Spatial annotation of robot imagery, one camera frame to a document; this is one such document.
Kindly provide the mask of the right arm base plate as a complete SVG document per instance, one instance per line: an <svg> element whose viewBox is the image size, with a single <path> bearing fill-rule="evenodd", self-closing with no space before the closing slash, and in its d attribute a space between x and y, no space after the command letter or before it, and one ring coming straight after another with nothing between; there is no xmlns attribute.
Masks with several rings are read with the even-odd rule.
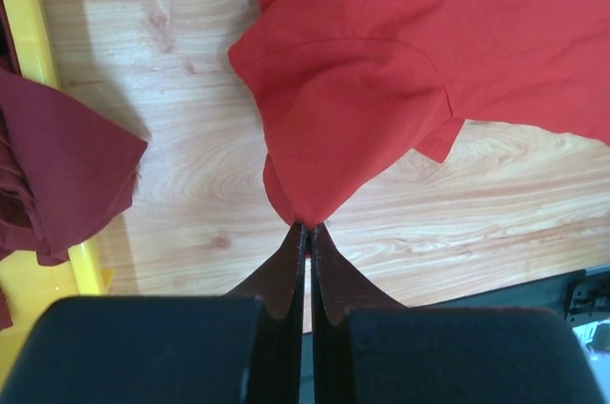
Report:
<svg viewBox="0 0 610 404"><path fill-rule="evenodd" d="M586 269L570 282L564 312L571 327L609 318L609 265Z"/></svg>

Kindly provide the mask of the bright red t shirt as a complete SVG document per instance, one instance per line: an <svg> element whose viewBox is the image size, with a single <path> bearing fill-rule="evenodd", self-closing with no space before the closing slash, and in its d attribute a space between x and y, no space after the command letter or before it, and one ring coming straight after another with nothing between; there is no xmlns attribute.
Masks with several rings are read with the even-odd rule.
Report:
<svg viewBox="0 0 610 404"><path fill-rule="evenodd" d="M230 48L286 222L325 221L467 120L609 139L609 0L258 0Z"/></svg>

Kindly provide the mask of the yellow plastic bin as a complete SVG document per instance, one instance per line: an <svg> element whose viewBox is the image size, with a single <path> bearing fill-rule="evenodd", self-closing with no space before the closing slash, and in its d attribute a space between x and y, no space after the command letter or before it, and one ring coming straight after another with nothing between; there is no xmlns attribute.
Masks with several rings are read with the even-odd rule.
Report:
<svg viewBox="0 0 610 404"><path fill-rule="evenodd" d="M42 0L1 0L11 68L1 71L1 366L10 367L33 325L57 300L105 295L93 237L108 200L91 193L97 163L75 162L91 133L123 132L60 90Z"/></svg>

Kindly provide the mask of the dark red t shirt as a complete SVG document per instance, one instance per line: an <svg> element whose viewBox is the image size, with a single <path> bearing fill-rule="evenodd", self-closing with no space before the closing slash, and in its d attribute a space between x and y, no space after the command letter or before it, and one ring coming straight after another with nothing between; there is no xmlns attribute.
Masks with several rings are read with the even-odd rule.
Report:
<svg viewBox="0 0 610 404"><path fill-rule="evenodd" d="M1 255L42 266L132 205L147 144L69 95L22 76L1 18Z"/></svg>

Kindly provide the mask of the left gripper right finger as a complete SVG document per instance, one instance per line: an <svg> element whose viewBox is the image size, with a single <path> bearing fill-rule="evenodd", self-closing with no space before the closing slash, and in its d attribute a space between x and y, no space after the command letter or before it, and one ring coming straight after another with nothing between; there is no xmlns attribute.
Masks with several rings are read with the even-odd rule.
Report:
<svg viewBox="0 0 610 404"><path fill-rule="evenodd" d="M355 403L349 314L400 303L339 252L323 224L311 230L310 255L315 402Z"/></svg>

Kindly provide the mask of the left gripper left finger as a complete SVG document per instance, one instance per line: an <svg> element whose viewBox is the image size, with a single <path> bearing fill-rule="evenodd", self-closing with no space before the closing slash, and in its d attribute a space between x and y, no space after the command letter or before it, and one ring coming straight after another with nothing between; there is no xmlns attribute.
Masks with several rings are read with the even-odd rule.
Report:
<svg viewBox="0 0 610 404"><path fill-rule="evenodd" d="M258 305L243 403L299 401L308 229L295 223L280 247L226 293Z"/></svg>

